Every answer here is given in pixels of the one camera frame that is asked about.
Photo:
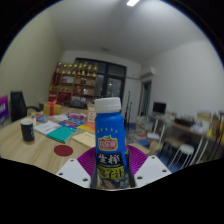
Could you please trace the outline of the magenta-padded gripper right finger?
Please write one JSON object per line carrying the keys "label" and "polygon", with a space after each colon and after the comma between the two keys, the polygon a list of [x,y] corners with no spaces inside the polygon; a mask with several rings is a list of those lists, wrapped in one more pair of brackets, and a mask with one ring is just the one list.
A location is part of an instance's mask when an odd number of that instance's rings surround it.
{"label": "magenta-padded gripper right finger", "polygon": [[129,184],[131,187],[143,187],[171,174],[157,156],[147,156],[131,145],[128,146],[128,149]]}

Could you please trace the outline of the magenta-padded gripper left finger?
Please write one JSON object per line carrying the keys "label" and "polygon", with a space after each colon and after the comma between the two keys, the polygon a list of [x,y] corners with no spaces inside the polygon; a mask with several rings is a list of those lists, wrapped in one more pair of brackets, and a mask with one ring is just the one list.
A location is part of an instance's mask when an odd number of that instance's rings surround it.
{"label": "magenta-padded gripper left finger", "polygon": [[90,148],[77,159],[69,159],[56,173],[57,176],[84,188],[97,186],[96,148]]}

